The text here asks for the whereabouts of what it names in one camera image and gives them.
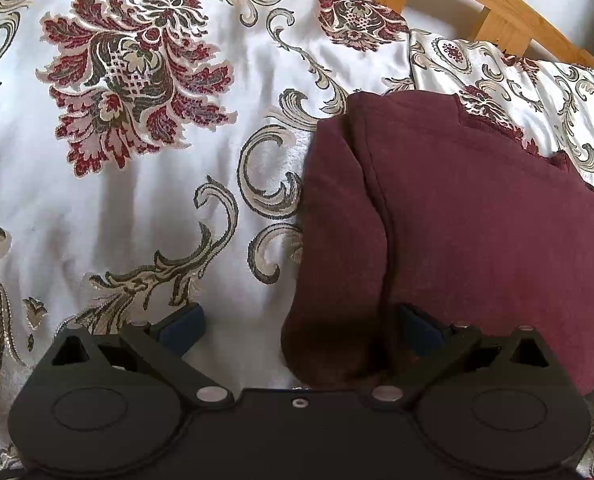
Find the maroon long-sleeve sweater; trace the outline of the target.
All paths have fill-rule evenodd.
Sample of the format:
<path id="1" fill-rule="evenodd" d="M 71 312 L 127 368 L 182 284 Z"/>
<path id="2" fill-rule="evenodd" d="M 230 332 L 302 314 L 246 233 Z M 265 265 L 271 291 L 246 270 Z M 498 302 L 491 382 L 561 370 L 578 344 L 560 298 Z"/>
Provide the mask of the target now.
<path id="1" fill-rule="evenodd" d="M 594 390 L 594 188 L 456 96 L 357 93 L 307 155 L 287 366 L 311 387 L 374 384 L 422 353 L 408 311 L 532 326 Z"/>

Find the floral white satin bedspread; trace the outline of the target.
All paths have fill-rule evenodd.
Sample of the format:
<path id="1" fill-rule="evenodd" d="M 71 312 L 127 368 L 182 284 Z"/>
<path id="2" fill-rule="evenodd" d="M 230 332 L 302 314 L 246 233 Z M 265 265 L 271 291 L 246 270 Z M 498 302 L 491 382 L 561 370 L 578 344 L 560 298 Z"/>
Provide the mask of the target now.
<path id="1" fill-rule="evenodd" d="M 385 0 L 0 0 L 0 477 L 20 388 L 65 325 L 198 302 L 191 361 L 291 388 L 280 330 L 303 159 L 350 94 L 453 93 L 594 186 L 594 67 L 412 28 Z"/>

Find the wooden bed frame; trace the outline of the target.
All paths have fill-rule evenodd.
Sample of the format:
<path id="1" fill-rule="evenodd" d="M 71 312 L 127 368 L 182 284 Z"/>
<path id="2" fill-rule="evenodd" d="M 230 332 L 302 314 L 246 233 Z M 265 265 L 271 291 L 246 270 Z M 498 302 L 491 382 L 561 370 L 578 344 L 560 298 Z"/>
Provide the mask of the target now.
<path id="1" fill-rule="evenodd" d="M 407 0 L 376 0 L 397 12 Z M 594 68 L 594 56 L 575 46 L 564 34 L 524 0 L 475 0 L 482 5 L 470 39 L 488 41 L 511 55 L 523 56 L 536 41 L 560 62 Z"/>

